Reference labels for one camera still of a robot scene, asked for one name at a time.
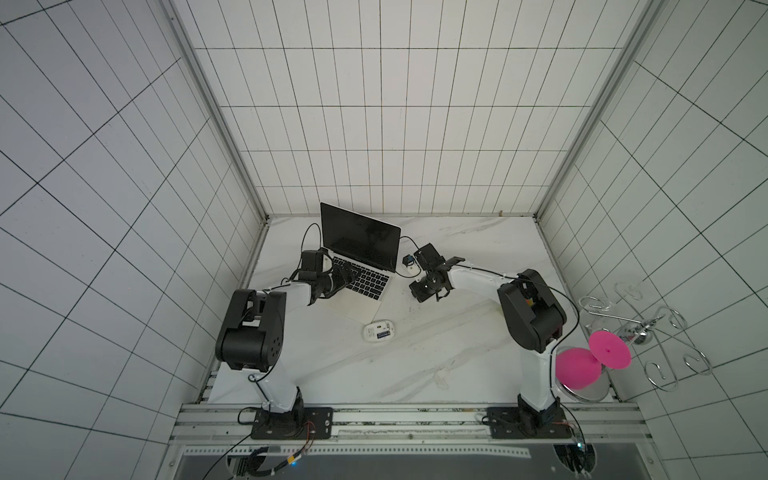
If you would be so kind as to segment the silver laptop black screen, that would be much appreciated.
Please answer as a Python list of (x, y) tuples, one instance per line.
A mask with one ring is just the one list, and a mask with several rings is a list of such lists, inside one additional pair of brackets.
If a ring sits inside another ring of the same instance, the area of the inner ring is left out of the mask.
[(378, 313), (396, 273), (401, 228), (328, 203), (320, 205), (322, 246), (351, 276), (326, 305), (362, 324)]

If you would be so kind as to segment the white wireless mouse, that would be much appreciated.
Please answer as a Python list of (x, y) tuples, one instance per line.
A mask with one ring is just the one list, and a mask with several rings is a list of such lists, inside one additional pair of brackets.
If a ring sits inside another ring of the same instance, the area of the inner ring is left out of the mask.
[(367, 324), (362, 331), (362, 338), (371, 343), (388, 341), (394, 337), (395, 326), (390, 320), (379, 320)]

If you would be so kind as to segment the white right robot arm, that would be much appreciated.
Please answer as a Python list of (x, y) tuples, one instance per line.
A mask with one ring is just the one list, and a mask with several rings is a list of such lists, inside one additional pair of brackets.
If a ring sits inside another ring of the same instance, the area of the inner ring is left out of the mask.
[(409, 289), (420, 303), (441, 300), (454, 290), (466, 290), (499, 304), (507, 331), (522, 349), (522, 385), (513, 425), (533, 435), (561, 412), (554, 392), (554, 351), (562, 341), (567, 314), (538, 271), (506, 275), (466, 265), (462, 257), (444, 258), (432, 244), (414, 253), (424, 277)]

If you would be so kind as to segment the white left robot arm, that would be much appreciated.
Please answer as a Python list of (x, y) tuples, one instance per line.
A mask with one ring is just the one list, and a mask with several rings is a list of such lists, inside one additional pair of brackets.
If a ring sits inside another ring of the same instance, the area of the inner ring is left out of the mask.
[(288, 281), (265, 290), (232, 294), (215, 342), (215, 357), (241, 373), (261, 395), (262, 409), (290, 414), (298, 422), (303, 400), (279, 364), (289, 313), (328, 300), (351, 285), (357, 274), (335, 264), (328, 250), (304, 250)]

